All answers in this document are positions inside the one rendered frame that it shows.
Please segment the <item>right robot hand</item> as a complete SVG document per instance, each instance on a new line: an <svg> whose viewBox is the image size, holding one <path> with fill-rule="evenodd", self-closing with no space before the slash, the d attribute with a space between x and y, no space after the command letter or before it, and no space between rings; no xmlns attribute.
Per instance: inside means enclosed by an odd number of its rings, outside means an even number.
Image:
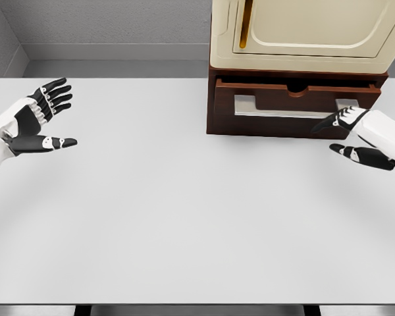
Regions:
<svg viewBox="0 0 395 316"><path fill-rule="evenodd" d="M379 110L360 107L343 108L312 128L317 133L324 128L341 127L369 144L369 147L352 147L331 144L329 148L351 161L391 171L395 168L395 120Z"/></svg>

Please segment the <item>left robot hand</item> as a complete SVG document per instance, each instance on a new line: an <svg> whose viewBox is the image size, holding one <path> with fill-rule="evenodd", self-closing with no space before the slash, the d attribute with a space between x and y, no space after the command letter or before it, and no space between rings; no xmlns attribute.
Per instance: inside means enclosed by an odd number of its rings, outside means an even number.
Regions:
<svg viewBox="0 0 395 316"><path fill-rule="evenodd" d="M77 144L73 138L42 136L42 127L61 111L69 109L71 86L60 78L19 99L0 115L0 140L14 156L45 153Z"/></svg>

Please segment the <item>brown wooden cabinet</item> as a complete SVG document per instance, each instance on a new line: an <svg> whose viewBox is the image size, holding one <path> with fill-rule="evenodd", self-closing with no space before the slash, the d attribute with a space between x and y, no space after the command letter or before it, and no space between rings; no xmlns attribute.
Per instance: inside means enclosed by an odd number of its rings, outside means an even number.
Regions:
<svg viewBox="0 0 395 316"><path fill-rule="evenodd" d="M255 70L216 68L209 66L207 133L233 136L267 136L281 138L315 138L344 140L348 131L339 127L326 128L318 133L311 129L323 118L280 118L221 115L215 113L215 85L217 79L250 84L291 84L292 92L300 92L303 85L355 86L374 84L381 90L388 78L382 74L347 72L302 72L289 70Z"/></svg>

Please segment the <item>large cream switch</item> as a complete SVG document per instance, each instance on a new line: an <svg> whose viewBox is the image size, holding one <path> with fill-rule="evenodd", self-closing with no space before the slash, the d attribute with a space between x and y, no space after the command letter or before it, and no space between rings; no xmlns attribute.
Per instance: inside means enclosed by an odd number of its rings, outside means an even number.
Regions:
<svg viewBox="0 0 395 316"><path fill-rule="evenodd" d="M381 74L395 59L395 0L213 0L215 68Z"/></svg>

